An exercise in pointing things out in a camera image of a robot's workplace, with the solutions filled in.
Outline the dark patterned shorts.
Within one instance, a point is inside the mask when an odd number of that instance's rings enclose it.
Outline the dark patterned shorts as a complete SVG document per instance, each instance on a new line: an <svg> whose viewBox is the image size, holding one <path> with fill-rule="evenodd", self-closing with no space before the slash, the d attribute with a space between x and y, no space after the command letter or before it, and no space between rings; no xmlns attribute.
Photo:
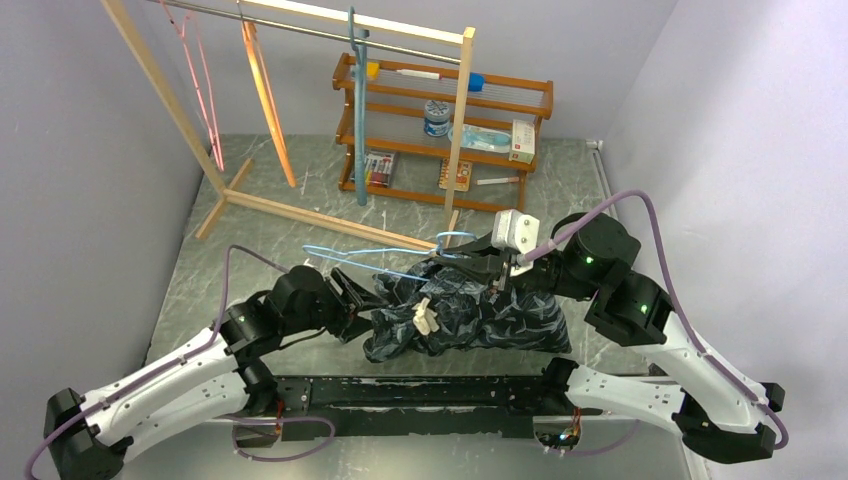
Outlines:
<svg viewBox="0 0 848 480"><path fill-rule="evenodd" d="M374 282L388 305L371 314L372 334L363 351L372 363L407 351L440 356L451 349L572 350L566 317L552 294L498 291L432 259L414 264L404 277L376 274Z"/></svg>

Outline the light blue wire hanger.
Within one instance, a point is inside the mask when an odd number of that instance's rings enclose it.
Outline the light blue wire hanger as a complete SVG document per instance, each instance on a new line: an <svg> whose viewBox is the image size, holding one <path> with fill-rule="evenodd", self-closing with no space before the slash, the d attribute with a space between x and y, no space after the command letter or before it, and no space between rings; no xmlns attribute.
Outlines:
<svg viewBox="0 0 848 480"><path fill-rule="evenodd" d="M386 267L378 266L376 264L369 264L361 261L356 261L357 257L361 256L374 256L374 255L384 255L384 254L398 254L398 255L408 255L414 257L443 257L447 256L449 258L453 257L453 254L447 254L446 251L449 247L449 240L454 238L467 239L467 240L478 240L479 236L473 234L471 232L451 230L451 231L443 231L436 235L436 244L434 247L427 247L424 249L410 249L410 248L401 248L401 247L381 247L381 248L371 248L371 249L358 249L358 250L336 250L326 246L320 245L310 245L304 244L302 246L302 250L309 256L317 257L320 259L330 260L333 262L337 262L343 265L349 265L358 267L361 269L365 269L374 273L384 274L396 278L406 278L411 280L423 281L424 278L418 275L403 273L397 270L391 270Z"/></svg>

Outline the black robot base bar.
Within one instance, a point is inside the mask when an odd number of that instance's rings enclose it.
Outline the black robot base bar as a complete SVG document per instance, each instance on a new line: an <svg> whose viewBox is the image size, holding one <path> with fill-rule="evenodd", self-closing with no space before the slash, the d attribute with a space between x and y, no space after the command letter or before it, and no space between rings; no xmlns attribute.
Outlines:
<svg viewBox="0 0 848 480"><path fill-rule="evenodd" d="M286 420L285 441L499 434L532 439L544 420L566 426L574 405L540 375L279 376L242 417Z"/></svg>

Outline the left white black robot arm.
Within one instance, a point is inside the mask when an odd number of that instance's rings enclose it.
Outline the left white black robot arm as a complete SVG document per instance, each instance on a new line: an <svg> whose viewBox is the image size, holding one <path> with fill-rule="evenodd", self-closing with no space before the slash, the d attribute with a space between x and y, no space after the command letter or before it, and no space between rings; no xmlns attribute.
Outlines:
<svg viewBox="0 0 848 480"><path fill-rule="evenodd" d="M338 268L323 276L295 266L159 360L83 394L59 391L47 402L44 439L60 478L112 479L150 446L208 419L268 413L278 395L263 356L311 330L348 342L370 329L364 313L386 304Z"/></svg>

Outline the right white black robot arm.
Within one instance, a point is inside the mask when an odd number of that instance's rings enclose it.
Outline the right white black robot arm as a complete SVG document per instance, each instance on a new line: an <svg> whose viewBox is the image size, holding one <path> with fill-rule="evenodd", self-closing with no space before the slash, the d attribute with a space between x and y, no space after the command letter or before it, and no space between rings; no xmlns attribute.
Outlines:
<svg viewBox="0 0 848 480"><path fill-rule="evenodd" d="M647 384L569 360L554 360L539 391L550 413L571 406L603 409L677 434L694 453L720 464L770 458L788 441L776 383L760 383L729 366L686 319L670 280L657 282L633 265L640 242L600 212L561 220L545 244L538 221L498 213L481 239L439 257L478 283L513 286L588 303L585 321L601 336L659 366L667 385Z"/></svg>

